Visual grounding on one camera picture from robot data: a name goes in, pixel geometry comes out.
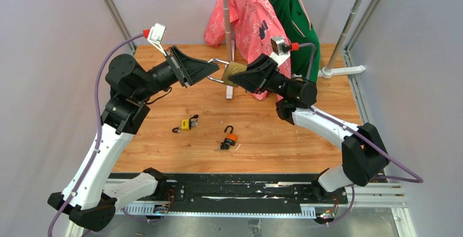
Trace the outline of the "brass padlock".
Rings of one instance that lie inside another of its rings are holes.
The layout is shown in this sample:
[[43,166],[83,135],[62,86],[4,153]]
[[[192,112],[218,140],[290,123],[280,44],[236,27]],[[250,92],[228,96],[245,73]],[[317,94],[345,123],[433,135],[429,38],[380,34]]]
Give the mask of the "brass padlock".
[[238,84],[235,84],[234,82],[229,80],[229,77],[232,75],[235,75],[237,73],[244,72],[247,69],[247,65],[237,63],[234,61],[224,61],[224,60],[219,60],[217,58],[213,58],[208,60],[208,63],[221,63],[225,65],[224,73],[222,75],[221,79],[215,79],[211,76],[207,76],[207,78],[211,81],[218,82],[223,85],[231,86],[231,87],[239,87]]

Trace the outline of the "orange padlock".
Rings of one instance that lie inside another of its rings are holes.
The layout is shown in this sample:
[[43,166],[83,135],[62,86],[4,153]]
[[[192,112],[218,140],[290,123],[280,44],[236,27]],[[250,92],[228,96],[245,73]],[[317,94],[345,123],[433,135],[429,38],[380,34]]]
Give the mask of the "orange padlock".
[[224,132],[226,134],[225,139],[223,141],[230,143],[231,146],[234,146],[237,141],[237,136],[233,133],[234,127],[232,125],[226,126]]

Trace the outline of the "black orange-lock keys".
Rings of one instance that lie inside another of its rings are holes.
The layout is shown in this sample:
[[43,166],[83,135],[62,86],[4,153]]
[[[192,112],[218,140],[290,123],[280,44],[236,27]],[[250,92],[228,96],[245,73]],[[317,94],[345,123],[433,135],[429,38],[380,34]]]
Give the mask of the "black orange-lock keys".
[[229,150],[230,147],[231,147],[230,143],[223,141],[220,143],[220,146],[215,149],[215,151]]

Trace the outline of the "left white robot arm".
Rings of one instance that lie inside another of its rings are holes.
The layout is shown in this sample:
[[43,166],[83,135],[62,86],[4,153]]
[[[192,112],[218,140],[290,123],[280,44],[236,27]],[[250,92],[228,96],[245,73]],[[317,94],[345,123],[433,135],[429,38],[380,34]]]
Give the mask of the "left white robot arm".
[[92,146],[69,185],[48,199],[51,207],[76,225],[98,232],[132,202],[148,196],[163,200],[167,195],[167,177],[153,168],[112,189],[105,188],[116,161],[150,111],[149,99],[175,83],[192,86],[219,70],[216,59],[189,57],[176,46],[165,50],[164,55],[165,61],[150,70],[144,70],[129,54],[111,60],[105,76],[111,97],[104,110],[97,112]]

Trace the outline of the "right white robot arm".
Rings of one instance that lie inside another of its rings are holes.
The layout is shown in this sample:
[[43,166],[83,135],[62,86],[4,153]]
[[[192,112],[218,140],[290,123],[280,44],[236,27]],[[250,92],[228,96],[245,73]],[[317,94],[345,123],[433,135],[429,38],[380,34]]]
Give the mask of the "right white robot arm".
[[251,93],[268,91],[281,96],[276,103],[280,119],[317,133],[341,150],[341,165],[313,180],[314,200],[325,203],[341,187],[366,186],[390,163],[377,128],[367,122],[359,126],[316,108],[316,84],[281,73],[279,67],[286,59],[287,55],[274,52],[261,54],[244,71],[232,72],[227,79]]

